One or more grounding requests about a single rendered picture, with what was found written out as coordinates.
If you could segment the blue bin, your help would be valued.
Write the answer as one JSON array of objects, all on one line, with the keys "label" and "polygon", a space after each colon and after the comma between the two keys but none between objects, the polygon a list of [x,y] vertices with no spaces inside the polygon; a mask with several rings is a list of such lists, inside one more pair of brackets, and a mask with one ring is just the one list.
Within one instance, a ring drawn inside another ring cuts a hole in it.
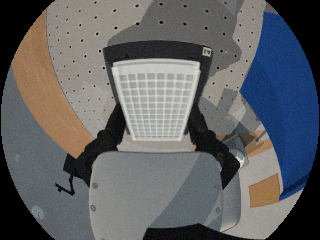
[{"label": "blue bin", "polygon": [[319,104],[306,55],[280,15],[263,13],[258,48],[239,92],[274,147],[283,182],[281,201],[302,190],[309,178],[318,144]]}]

